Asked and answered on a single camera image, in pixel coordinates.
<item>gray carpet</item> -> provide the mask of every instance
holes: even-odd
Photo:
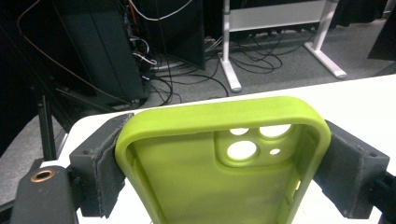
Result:
[[[343,68],[348,77],[346,80],[372,77],[374,74],[387,67],[393,62],[369,60],[367,56],[373,46],[385,21],[375,21],[369,24],[354,24],[350,27],[337,27],[328,33],[327,38],[322,47],[331,59],[333,59],[341,68]],[[302,45],[306,39],[311,36],[308,32],[297,34],[295,32],[286,33],[280,44],[273,53],[286,52]],[[269,50],[280,35],[275,36],[259,36],[257,41],[261,43],[264,51]],[[251,40],[243,41],[252,48],[256,48]],[[238,51],[238,48],[232,48],[232,57],[246,63],[252,63],[248,58]],[[304,47],[279,56],[283,65],[281,68],[269,74],[252,74],[243,69],[233,66],[235,73],[238,75],[243,90],[240,93],[231,93],[228,83],[223,75],[221,65],[218,59],[211,59],[206,64],[206,72],[198,71],[193,74],[209,74],[212,75],[218,66],[218,70],[214,78],[218,79],[226,86],[231,96],[240,94],[249,94],[263,91],[276,91],[282,89],[296,88],[302,86],[310,86],[316,84],[330,83],[342,81],[332,76],[332,74],[318,62]],[[274,58],[268,58],[268,61],[274,66],[279,66],[279,62]],[[264,66],[265,63],[254,63],[255,65]],[[200,77],[176,77],[176,74],[191,71],[190,67],[173,69],[172,75],[175,82],[197,82],[202,80]],[[159,81],[152,81],[154,87],[168,91],[168,87]],[[226,92],[219,83],[208,80],[199,84],[181,85],[173,84],[174,95],[170,104],[187,103],[207,100],[210,98],[225,97]],[[162,98],[166,98],[166,93],[161,93]],[[158,92],[153,93],[143,107],[153,107],[163,102]],[[58,123],[54,122],[55,134],[60,131]],[[39,134],[39,126],[37,118],[34,118],[26,128],[13,141],[7,152],[0,159],[0,204],[7,203],[15,197],[16,188],[19,179],[28,172],[32,162],[35,159],[42,158],[41,141]]]

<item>green phone case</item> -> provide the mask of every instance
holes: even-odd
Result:
[[[185,105],[132,117],[116,160],[155,224],[284,224],[330,139],[324,119],[293,97]]]

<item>white foot of stand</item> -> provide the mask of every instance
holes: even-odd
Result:
[[[224,74],[227,77],[228,83],[230,84],[231,91],[234,93],[240,92],[242,90],[242,86],[239,83],[238,77],[236,76],[230,61],[224,61],[221,58],[220,62],[223,67]]]
[[[311,52],[327,69],[329,69],[336,78],[346,78],[347,73],[344,72],[337,64],[335,64],[326,54],[321,50],[314,50],[313,43],[307,42],[304,46]]]

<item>white metal stand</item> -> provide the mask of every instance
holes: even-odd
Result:
[[[220,61],[232,92],[240,92],[242,90],[238,77],[229,60],[230,32],[235,31],[320,21],[318,34],[314,43],[305,43],[304,45],[337,78],[346,77],[347,74],[320,50],[337,5],[338,0],[323,0],[230,10],[230,0],[224,0],[223,50]]]

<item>white panel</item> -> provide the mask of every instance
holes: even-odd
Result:
[[[320,21],[326,0],[231,10],[231,32]]]

